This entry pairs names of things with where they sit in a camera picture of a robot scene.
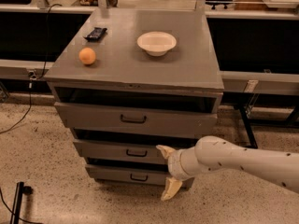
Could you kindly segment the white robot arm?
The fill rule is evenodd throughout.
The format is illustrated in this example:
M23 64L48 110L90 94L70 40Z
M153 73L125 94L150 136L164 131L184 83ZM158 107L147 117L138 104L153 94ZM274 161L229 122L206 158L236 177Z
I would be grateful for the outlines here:
M184 181L199 174L235 169L290 191L299 192L299 154L240 147L216 136L199 139L194 147L173 149L158 145L167 160L162 201L172 199Z

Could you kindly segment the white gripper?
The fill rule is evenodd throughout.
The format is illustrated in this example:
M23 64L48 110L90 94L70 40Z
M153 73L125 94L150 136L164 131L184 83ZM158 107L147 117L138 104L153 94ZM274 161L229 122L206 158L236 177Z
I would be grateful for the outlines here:
M157 145L162 156L168 160L168 171L171 176L165 180L165 189L161 200L172 199L182 187L183 182L195 177L193 168L195 167L195 154L193 148L174 150L172 147Z

